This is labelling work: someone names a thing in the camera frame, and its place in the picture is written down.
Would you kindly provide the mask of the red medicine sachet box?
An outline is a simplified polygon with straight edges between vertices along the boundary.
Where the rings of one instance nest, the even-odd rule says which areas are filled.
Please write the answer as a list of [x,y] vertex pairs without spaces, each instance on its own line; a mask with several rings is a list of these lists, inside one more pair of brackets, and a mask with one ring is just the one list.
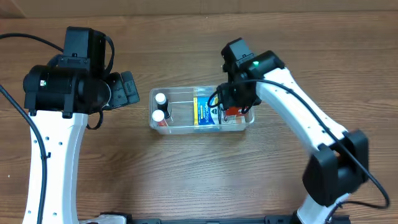
[[242,113],[242,108],[238,107],[229,107],[225,112],[225,116],[244,116],[244,113]]

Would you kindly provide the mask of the white Hansaplast plaster box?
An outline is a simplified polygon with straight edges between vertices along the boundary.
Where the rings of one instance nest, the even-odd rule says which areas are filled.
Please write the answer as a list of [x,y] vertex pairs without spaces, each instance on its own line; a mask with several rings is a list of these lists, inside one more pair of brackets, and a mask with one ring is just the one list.
[[225,116],[224,112],[221,115],[222,124],[243,124],[246,123],[246,118],[244,116]]

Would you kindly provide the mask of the black bottle with white cap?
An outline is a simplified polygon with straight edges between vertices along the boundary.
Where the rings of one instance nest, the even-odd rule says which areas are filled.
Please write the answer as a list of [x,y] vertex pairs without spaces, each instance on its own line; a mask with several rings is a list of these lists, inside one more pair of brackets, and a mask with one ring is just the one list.
[[165,119],[170,117],[169,111],[169,100],[163,93],[158,93],[155,95],[155,101],[157,103],[157,109],[164,112]]

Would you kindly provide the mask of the orange tube with white cap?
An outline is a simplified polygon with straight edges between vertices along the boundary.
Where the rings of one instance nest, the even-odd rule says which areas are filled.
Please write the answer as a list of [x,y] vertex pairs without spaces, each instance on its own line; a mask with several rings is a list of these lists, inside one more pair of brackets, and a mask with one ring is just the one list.
[[155,110],[152,113],[152,120],[156,123],[156,125],[158,125],[160,127],[168,126],[168,124],[165,120],[165,114],[162,110]]

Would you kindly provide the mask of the blue yellow cough drops box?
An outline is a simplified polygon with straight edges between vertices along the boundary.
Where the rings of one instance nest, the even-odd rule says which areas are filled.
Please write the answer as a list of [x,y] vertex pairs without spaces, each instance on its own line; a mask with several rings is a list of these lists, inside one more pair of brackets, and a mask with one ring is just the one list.
[[218,98],[214,97],[208,106],[209,96],[196,96],[193,98],[193,123],[195,126],[220,124],[220,115],[218,107]]

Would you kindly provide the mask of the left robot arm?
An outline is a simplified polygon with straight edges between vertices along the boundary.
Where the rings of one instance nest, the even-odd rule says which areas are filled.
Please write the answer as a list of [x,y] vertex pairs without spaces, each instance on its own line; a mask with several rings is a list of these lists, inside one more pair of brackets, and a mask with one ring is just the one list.
[[132,73],[114,72],[106,34],[69,27],[62,54],[25,76],[24,106],[34,123],[24,223],[77,223],[76,182],[88,117],[139,101]]

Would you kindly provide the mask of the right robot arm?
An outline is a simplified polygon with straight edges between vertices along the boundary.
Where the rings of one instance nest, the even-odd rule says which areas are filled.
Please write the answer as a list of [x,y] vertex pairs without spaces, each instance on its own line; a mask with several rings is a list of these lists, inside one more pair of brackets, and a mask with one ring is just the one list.
[[369,142],[327,116],[293,79],[272,51],[252,53],[238,38],[221,51],[228,82],[217,88],[216,105],[225,116],[241,116],[265,101],[290,126],[309,154],[302,181],[308,193],[291,216],[267,217],[267,223],[349,223],[334,213],[368,181]]

